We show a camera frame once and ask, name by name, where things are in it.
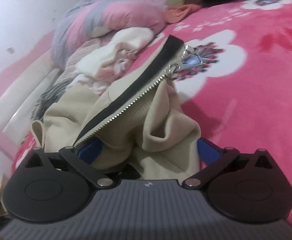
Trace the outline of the white padded headboard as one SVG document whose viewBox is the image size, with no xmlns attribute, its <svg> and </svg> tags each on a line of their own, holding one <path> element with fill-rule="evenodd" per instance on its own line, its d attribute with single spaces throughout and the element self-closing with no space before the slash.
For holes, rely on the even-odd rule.
<svg viewBox="0 0 292 240">
<path fill-rule="evenodd" d="M 46 51 L 8 87 L 0 97 L 0 130 L 19 146 L 30 131 L 31 114 L 43 92 L 56 81 L 61 70 Z"/>
</svg>

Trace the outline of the white pale pink garment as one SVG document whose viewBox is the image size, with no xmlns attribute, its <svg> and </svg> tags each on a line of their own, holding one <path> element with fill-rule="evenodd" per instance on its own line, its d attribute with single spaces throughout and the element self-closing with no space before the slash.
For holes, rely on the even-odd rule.
<svg viewBox="0 0 292 240">
<path fill-rule="evenodd" d="M 92 60 L 84 64 L 85 73 L 82 70 L 66 87 L 70 89 L 74 85 L 81 84 L 92 90 L 97 95 L 102 95 L 106 89 L 122 77 L 136 59 L 136 50 L 121 49 L 115 53 L 114 61 L 109 64 L 91 64 Z"/>
</svg>

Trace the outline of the grey sweater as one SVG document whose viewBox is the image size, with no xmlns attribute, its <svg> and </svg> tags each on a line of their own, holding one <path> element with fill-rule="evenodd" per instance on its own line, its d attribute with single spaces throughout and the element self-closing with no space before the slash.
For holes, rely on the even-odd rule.
<svg viewBox="0 0 292 240">
<path fill-rule="evenodd" d="M 56 85 L 50 86 L 36 101 L 32 111 L 32 120 L 42 120 L 47 109 L 65 93 L 66 87 L 71 83 L 71 79 L 64 80 Z"/>
</svg>

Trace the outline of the beige zip-up jacket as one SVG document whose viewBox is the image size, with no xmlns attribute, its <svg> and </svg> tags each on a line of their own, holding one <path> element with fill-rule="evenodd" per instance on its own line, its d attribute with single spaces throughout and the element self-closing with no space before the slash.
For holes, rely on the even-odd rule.
<svg viewBox="0 0 292 240">
<path fill-rule="evenodd" d="M 75 148 L 99 139 L 101 154 L 91 166 L 103 173 L 129 164 L 142 179 L 184 180 L 197 173 L 199 124 L 183 113 L 171 79 L 171 64 L 184 51 L 170 36 L 147 61 L 113 82 L 102 94 L 83 85 L 68 89 L 31 132 L 45 152 Z"/>
</svg>

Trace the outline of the pink checkered knit blanket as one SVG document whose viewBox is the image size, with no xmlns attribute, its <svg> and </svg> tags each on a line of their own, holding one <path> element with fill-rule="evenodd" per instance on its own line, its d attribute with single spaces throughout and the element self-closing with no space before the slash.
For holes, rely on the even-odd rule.
<svg viewBox="0 0 292 240">
<path fill-rule="evenodd" d="M 79 74 L 76 64 L 86 55 L 92 53 L 94 50 L 102 47 L 98 38 L 84 42 L 68 59 L 64 72 L 57 78 L 55 84 L 63 82 L 64 80 L 73 79 Z"/>
</svg>

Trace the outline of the salmon orange cloth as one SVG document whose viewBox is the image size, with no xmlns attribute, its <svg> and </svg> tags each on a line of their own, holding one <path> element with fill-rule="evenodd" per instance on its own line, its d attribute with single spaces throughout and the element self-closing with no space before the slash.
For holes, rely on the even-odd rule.
<svg viewBox="0 0 292 240">
<path fill-rule="evenodd" d="M 194 12 L 201 9 L 197 4 L 186 4 L 183 6 L 168 6 L 164 12 L 163 17 L 168 24 L 174 24 L 187 18 Z"/>
</svg>

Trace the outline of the cream fleece garment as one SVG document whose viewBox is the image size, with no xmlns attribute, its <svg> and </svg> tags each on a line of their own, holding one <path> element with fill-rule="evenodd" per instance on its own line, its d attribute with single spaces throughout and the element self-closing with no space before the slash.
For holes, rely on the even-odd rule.
<svg viewBox="0 0 292 240">
<path fill-rule="evenodd" d="M 139 52 L 152 39 L 154 33 L 149 28 L 131 27 L 115 33 L 110 42 L 83 57 L 77 64 L 77 71 L 93 79 L 99 79 L 104 74 L 102 70 L 114 63 L 117 53 L 121 50 Z"/>
</svg>

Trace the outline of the pink floral bed blanket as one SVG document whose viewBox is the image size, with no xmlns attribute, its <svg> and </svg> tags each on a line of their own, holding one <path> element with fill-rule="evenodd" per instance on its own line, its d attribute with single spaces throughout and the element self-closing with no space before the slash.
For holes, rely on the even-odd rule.
<svg viewBox="0 0 292 240">
<path fill-rule="evenodd" d="M 169 35 L 199 53 L 173 82 L 201 136 L 241 150 L 267 148 L 292 184 L 292 0 L 200 9 L 154 34 L 119 79 L 142 66 Z M 288 220 L 292 224 L 292 211 Z"/>
</svg>

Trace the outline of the pink grey rolled duvet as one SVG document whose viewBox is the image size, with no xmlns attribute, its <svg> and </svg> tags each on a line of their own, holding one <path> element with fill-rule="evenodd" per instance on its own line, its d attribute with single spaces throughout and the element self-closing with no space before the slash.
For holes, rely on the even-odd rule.
<svg viewBox="0 0 292 240">
<path fill-rule="evenodd" d="M 165 26 L 167 0 L 81 0 L 59 22 L 51 57 L 64 69 L 69 57 L 86 41 L 131 27 L 149 28 L 158 34 Z"/>
</svg>

